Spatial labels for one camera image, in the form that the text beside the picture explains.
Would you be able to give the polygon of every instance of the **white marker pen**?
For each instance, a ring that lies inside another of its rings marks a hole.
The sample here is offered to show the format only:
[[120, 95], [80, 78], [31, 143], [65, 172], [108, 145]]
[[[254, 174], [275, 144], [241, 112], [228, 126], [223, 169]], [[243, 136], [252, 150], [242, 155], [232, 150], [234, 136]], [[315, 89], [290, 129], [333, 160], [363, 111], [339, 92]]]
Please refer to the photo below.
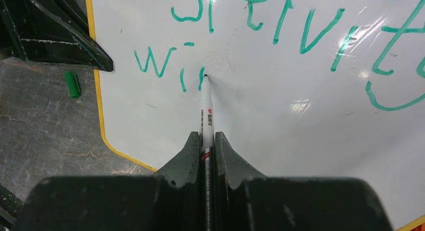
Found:
[[201, 84], [201, 101], [200, 101], [200, 167], [205, 170], [205, 182], [201, 181], [201, 193], [205, 197], [205, 230], [211, 230], [212, 217], [212, 191], [211, 191], [211, 161], [210, 156], [214, 152], [214, 123], [213, 123], [213, 102], [211, 100], [211, 86], [207, 74], [203, 76]]

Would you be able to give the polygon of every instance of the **green marker writing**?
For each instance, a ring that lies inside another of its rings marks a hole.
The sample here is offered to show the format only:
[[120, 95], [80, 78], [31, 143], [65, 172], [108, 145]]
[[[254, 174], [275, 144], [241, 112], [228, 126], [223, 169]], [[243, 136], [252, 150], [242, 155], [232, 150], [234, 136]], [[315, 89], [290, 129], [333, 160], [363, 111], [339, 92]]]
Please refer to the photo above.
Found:
[[202, 81], [203, 81], [203, 72], [205, 70], [205, 67], [201, 67], [200, 71], [199, 71], [199, 87], [198, 90], [201, 89], [202, 86]]
[[282, 13], [280, 14], [280, 18], [278, 21], [278, 25], [276, 26], [275, 36], [273, 37], [273, 45], [276, 45], [279, 42], [279, 34], [280, 34], [280, 28], [282, 28], [283, 20], [285, 19], [286, 12], [288, 12], [288, 9], [293, 9], [292, 6], [292, 0], [286, 0], [285, 5], [283, 6]]
[[165, 71], [165, 68], [167, 67], [168, 59], [169, 59], [169, 58], [170, 58], [170, 56], [171, 56], [171, 52], [173, 52], [173, 51], [175, 51], [175, 50], [177, 50], [177, 48], [175, 48], [175, 47], [171, 47], [171, 48], [168, 50], [167, 57], [165, 58], [164, 65], [162, 66], [162, 69], [161, 69], [161, 72], [160, 72], [160, 73], [158, 72], [158, 68], [156, 67], [155, 58], [154, 58], [154, 56], [153, 56], [152, 49], [151, 49], [150, 47], [148, 47], [148, 48], [147, 48], [148, 55], [147, 55], [147, 58], [146, 58], [146, 64], [145, 64], [145, 67], [142, 67], [142, 64], [140, 63], [139, 56], [138, 56], [138, 54], [137, 54], [137, 51], [136, 51], [136, 50], [134, 50], [134, 56], [135, 56], [135, 58], [136, 58], [137, 64], [139, 65], [139, 69], [140, 69], [142, 72], [147, 72], [147, 69], [148, 69], [148, 67], [149, 67], [149, 60], [150, 60], [150, 59], [152, 59], [152, 64], [153, 64], [153, 68], [155, 69], [156, 76], [157, 76], [157, 77], [159, 77], [159, 78], [161, 78], [161, 77], [164, 75], [164, 71]]
[[214, 0], [208, 0], [208, 27], [209, 27], [209, 33], [214, 32], [213, 28], [213, 2]]
[[419, 63], [419, 65], [416, 68], [416, 73], [423, 78], [425, 78], [425, 71], [423, 69], [424, 67], [425, 67], [425, 57], [422, 59], [422, 61]]
[[184, 86], [184, 81], [183, 81], [183, 74], [184, 74], [184, 68], [182, 68], [180, 71], [180, 83], [181, 83], [181, 88], [183, 89], [183, 92], [186, 92], [186, 87]]
[[262, 22], [258, 23], [258, 25], [255, 25], [255, 24], [252, 23], [252, 15], [253, 15], [253, 12], [254, 12], [253, 4], [254, 3], [266, 2], [267, 0], [243, 0], [243, 1], [248, 2], [248, 18], [247, 18], [248, 27], [250, 27], [254, 31], [260, 30], [261, 27], [263, 26]]
[[384, 110], [384, 111], [398, 111], [398, 110], [401, 110], [403, 108], [410, 107], [411, 105], [414, 105], [414, 104], [422, 101], [423, 99], [425, 99], [425, 94], [423, 94], [422, 96], [420, 96], [420, 97], [414, 99], [413, 101], [408, 102], [404, 105], [401, 105], [401, 106], [398, 106], [398, 107], [384, 107], [384, 106], [380, 105], [378, 103], [378, 101], [376, 100], [375, 94], [372, 92], [371, 86], [372, 86], [372, 83], [370, 81], [368, 81], [367, 84], [366, 84], [366, 93], [369, 97], [370, 103], [372, 104], [372, 106], [374, 106], [374, 107], [376, 107], [380, 110]]
[[186, 21], [197, 22], [202, 17], [202, 11], [203, 11], [202, 0], [198, 0], [198, 6], [199, 6], [198, 15], [196, 17], [179, 17], [178, 15], [176, 15], [174, 11], [174, 7], [171, 7], [171, 15], [178, 22], [186, 22]]
[[[383, 32], [396, 33], [398, 32], [399, 28], [391, 28], [388, 26], [383, 26], [381, 27], [381, 30]], [[425, 33], [425, 24], [423, 25], [423, 28], [407, 28], [406, 30], [404, 30], [403, 33]]]
[[339, 61], [341, 60], [342, 54], [344, 53], [345, 49], [348, 46], [348, 43], [350, 42], [350, 39], [353, 37], [354, 33], [358, 29], [358, 26], [351, 27], [350, 31], [348, 32], [347, 36], [345, 37], [344, 41], [342, 42], [341, 47], [339, 48], [338, 53], [336, 54], [335, 60], [333, 61], [333, 64], [331, 66], [331, 72], [336, 71], [336, 67], [338, 66]]
[[379, 64], [381, 64], [382, 60], [384, 59], [384, 57], [386, 56], [388, 51], [395, 44], [395, 42], [398, 40], [398, 38], [400, 38], [400, 36], [404, 33], [404, 31], [407, 29], [407, 27], [410, 25], [410, 23], [413, 21], [413, 19], [417, 16], [417, 14], [421, 11], [421, 9], [424, 5], [425, 5], [425, 0], [420, 0], [419, 3], [417, 4], [417, 6], [414, 8], [413, 12], [407, 18], [406, 22], [394, 34], [392, 39], [386, 45], [385, 49], [382, 51], [381, 55], [379, 55], [378, 59], [376, 59], [375, 63], [373, 63], [372, 71], [374, 73], [381, 74], [381, 75], [384, 75], [384, 76], [389, 76], [394, 72], [394, 70], [383, 71], [383, 70], [379, 69]]
[[304, 32], [303, 32], [303, 37], [301, 38], [301, 47], [300, 47], [300, 54], [304, 54], [307, 53], [308, 51], [310, 51], [318, 42], [319, 40], [328, 32], [330, 31], [334, 25], [336, 25], [339, 21], [339, 19], [341, 19], [342, 17], [342, 13], [344, 12], [345, 9], [339, 9], [336, 12], [335, 17], [333, 18], [333, 20], [328, 24], [327, 27], [325, 27], [325, 29], [323, 29], [317, 36], [316, 38], [307, 46], [306, 45], [306, 41], [307, 41], [307, 36], [308, 36], [308, 32], [310, 30], [310, 24], [311, 21], [313, 19], [313, 15], [314, 15], [314, 9], [310, 10], [310, 12], [308, 13], [307, 19], [306, 19], [306, 23], [304, 26]]

